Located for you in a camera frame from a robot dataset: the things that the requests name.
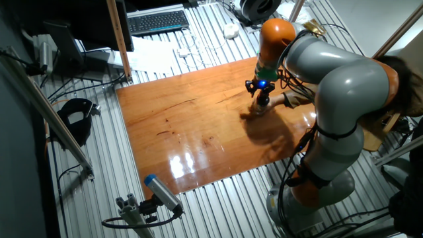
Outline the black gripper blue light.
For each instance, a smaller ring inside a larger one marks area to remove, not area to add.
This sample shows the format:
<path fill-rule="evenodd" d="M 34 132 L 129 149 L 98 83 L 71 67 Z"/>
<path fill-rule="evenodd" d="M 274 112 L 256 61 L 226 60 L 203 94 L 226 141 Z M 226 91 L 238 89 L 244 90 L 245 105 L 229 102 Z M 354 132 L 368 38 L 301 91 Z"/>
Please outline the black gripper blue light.
<path fill-rule="evenodd" d="M 257 90 L 261 90 L 269 95 L 275 89 L 275 84 L 271 81 L 253 79 L 251 81 L 245 81 L 245 87 L 251 97 L 253 97 Z"/>

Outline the person's right hand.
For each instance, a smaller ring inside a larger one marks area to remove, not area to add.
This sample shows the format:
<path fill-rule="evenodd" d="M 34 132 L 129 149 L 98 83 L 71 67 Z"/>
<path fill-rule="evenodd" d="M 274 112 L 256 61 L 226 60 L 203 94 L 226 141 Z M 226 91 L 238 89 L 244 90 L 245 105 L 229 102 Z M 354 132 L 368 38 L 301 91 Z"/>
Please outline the person's right hand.
<path fill-rule="evenodd" d="M 269 103 L 266 106 L 260 106 L 258 104 L 258 98 L 254 99 L 252 104 L 249 107 L 249 112 L 252 115 L 262 115 L 270 110 L 272 110 L 275 106 L 281 105 L 284 103 L 286 97 L 283 94 L 270 97 Z"/>

